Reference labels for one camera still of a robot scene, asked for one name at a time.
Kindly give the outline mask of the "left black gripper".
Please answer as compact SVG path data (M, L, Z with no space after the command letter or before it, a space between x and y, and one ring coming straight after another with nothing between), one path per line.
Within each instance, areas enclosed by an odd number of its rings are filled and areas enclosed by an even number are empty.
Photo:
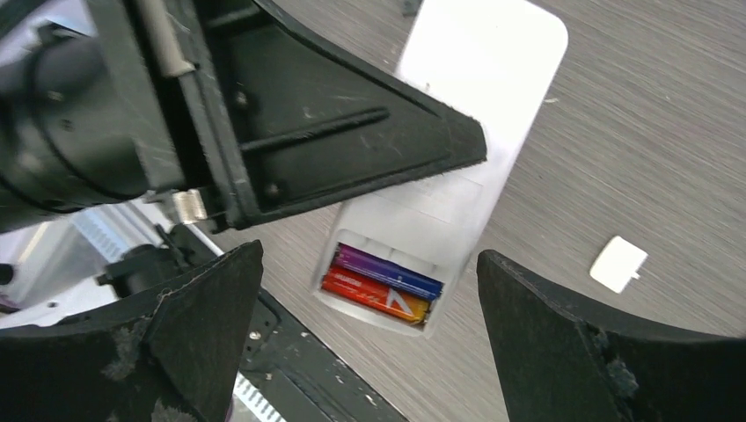
M196 69L154 84L127 6L93 7L101 37L46 40L1 69L1 230L8 232L148 191L206 189L218 230L263 221L236 127L248 90L218 82L210 24L263 19L257 1L178 1Z

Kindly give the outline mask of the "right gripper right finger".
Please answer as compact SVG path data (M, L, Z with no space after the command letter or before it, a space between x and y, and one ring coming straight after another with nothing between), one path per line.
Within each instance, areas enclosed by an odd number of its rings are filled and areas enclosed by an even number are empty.
M743 338L626 313L497 251L477 275L510 420L744 420Z

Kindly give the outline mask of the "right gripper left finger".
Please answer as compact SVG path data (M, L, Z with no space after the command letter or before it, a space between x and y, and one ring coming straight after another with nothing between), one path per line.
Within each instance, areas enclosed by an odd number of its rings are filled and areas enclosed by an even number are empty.
M57 324L2 330L2 420L225 420L262 257L253 241Z

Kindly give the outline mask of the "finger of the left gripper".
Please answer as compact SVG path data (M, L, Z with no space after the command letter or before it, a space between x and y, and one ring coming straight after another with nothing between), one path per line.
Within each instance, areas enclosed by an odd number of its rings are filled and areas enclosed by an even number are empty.
M406 146L433 102L324 39L272 1L197 1L203 103L233 229L415 179Z

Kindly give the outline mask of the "white battery cover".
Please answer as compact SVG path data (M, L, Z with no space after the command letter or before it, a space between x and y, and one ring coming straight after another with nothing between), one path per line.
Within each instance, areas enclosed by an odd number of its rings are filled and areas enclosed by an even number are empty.
M589 276L610 291L621 294L648 258L648 253L621 236L614 236L589 268Z

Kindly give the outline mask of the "purple battery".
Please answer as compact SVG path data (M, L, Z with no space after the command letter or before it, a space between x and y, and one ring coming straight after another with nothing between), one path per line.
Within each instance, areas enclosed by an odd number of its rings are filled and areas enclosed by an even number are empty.
M337 244L333 263L429 302L442 295L440 281L345 244Z

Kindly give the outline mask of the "orange battery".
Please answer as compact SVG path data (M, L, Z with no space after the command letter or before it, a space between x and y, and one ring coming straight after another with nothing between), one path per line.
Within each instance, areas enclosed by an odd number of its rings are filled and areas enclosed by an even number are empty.
M337 266L329 269L321 288L409 324L423 323L430 310L425 299Z

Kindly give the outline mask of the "white remote control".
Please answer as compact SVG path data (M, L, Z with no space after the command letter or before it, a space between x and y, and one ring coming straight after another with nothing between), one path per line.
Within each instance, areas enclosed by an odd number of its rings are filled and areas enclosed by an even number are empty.
M433 102L439 120L414 121L406 146L428 159L412 182L345 201L311 282L324 305L403 335L442 321L567 51L563 21L530 1L425 1L396 75ZM418 323L352 300L340 283L366 252L403 269L382 295L412 307L414 277L435 281ZM336 282L325 286L333 273Z

